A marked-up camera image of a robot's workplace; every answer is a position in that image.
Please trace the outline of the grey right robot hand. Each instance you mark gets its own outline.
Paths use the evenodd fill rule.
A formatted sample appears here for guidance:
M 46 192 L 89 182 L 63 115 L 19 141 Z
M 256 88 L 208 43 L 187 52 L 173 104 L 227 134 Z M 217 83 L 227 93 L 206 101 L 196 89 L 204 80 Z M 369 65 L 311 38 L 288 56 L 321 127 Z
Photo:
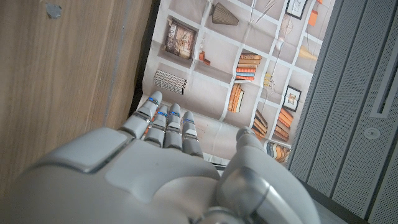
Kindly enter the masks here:
M 1 200 L 2 223 L 318 223 L 304 186 L 241 128 L 223 168 L 203 158 L 193 114 L 153 92 L 117 130 L 41 157 Z

